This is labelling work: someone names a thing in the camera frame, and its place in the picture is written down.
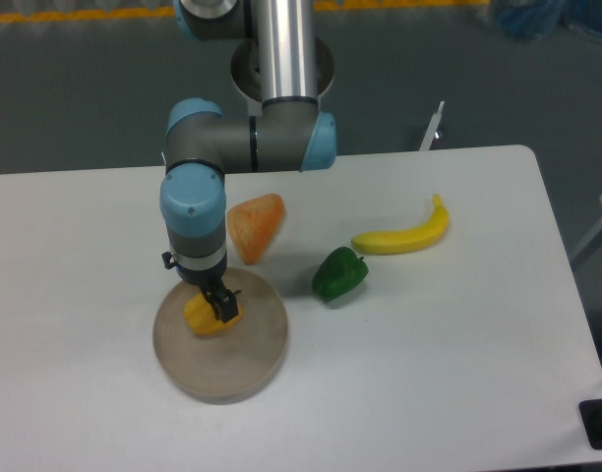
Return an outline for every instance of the white tabletop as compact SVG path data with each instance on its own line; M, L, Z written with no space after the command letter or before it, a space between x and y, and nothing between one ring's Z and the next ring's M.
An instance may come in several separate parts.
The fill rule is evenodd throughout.
M602 460L577 404L602 372L525 147L341 156L227 177L287 216L254 271L288 310L286 358L232 405L183 393L152 350L163 169L0 176L0 470L483 471ZM313 297L354 234L424 221L435 247L367 257L355 300ZM229 249L229 263L240 266Z

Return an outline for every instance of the yellow banana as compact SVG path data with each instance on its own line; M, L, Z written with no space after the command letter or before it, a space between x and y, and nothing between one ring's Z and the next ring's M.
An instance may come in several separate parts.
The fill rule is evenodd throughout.
M441 197L432 196L434 209L430 219L420 226L397 231L369 231L351 239L351 244L361 253L397 254L417 251L432 246L445 234L450 224L450 213Z

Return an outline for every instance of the metal arm tube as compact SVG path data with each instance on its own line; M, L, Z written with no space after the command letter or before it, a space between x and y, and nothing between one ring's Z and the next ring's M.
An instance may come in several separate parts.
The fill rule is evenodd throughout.
M286 97L317 99L312 0L259 0L262 103Z

